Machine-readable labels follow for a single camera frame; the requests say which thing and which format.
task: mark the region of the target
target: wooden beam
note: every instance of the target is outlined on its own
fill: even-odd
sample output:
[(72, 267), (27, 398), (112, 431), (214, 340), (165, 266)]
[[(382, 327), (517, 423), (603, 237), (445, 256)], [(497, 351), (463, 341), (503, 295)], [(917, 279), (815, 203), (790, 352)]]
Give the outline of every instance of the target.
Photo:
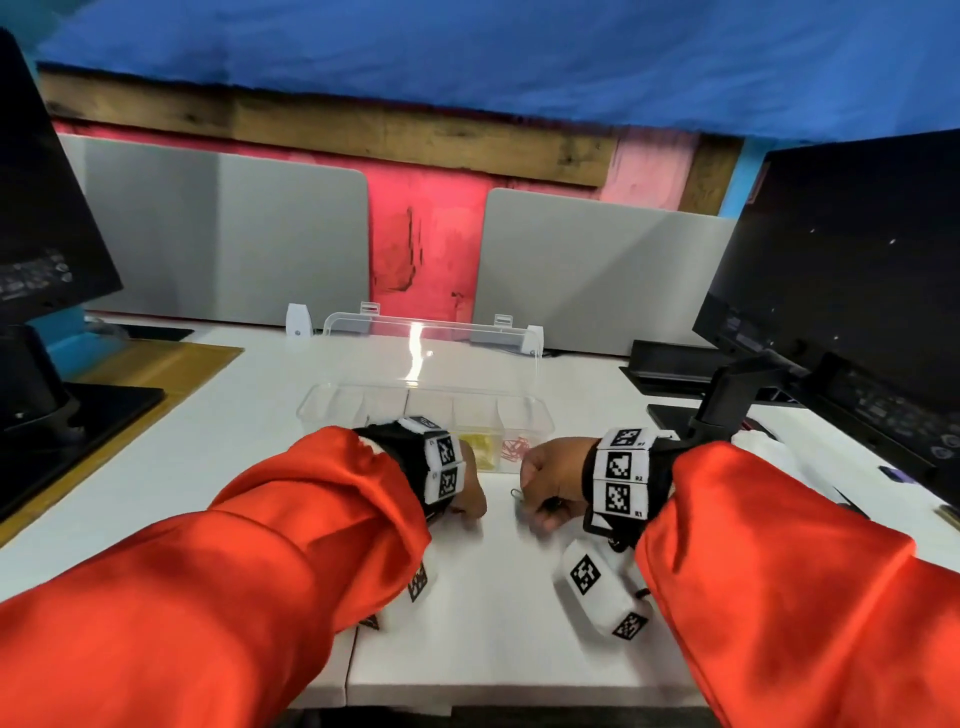
[(190, 133), (505, 177), (602, 186), (616, 140), (330, 96), (44, 69), (55, 118)]
[(680, 212), (716, 215), (730, 186), (733, 168), (740, 158), (743, 139), (736, 136), (701, 134), (686, 187), (680, 198)]

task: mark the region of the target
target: orange sleeve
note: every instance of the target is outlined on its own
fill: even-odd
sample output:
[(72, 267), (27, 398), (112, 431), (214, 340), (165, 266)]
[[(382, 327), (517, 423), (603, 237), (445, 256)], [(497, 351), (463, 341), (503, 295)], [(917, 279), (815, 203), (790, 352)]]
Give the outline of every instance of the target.
[(732, 445), (673, 473), (636, 559), (724, 725), (960, 725), (960, 574)]
[(329, 427), (0, 604), (0, 725), (260, 728), (429, 534), (399, 466)]

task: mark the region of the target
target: hand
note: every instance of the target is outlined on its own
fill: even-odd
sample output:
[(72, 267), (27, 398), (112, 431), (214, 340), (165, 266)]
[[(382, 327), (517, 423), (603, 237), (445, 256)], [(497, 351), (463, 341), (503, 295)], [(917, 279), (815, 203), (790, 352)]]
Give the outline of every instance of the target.
[(464, 462), (467, 463), (467, 482), (464, 489), (450, 501), (450, 510), (475, 521), (487, 513), (487, 497), (480, 487), (480, 478), (477, 477), (477, 460), (473, 448), (461, 440), (460, 450), (464, 455)]
[(554, 531), (587, 512), (584, 461), (597, 442), (595, 437), (559, 437), (531, 449), (523, 458), (523, 508), (543, 531)]

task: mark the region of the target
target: clear plastic organizer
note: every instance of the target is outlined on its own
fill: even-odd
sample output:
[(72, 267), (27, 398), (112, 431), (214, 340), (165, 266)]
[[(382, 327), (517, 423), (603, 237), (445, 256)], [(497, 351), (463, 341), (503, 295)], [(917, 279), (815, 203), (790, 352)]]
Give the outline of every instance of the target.
[(540, 336), (509, 323), (332, 314), (323, 333), (328, 376), (297, 411), (304, 431), (419, 415), (470, 443), (480, 470), (517, 472), (554, 425), (537, 396)]

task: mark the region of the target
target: gray desk divider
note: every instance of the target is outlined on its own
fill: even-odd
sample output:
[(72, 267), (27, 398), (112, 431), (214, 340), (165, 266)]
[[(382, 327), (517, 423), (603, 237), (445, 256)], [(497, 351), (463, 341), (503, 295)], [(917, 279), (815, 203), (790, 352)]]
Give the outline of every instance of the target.
[(370, 290), (367, 180), (357, 171), (63, 136), (124, 290), (91, 308), (315, 326)]
[(473, 321), (544, 327), (544, 346), (629, 355), (708, 346), (691, 327), (736, 221), (512, 189), (487, 198)]

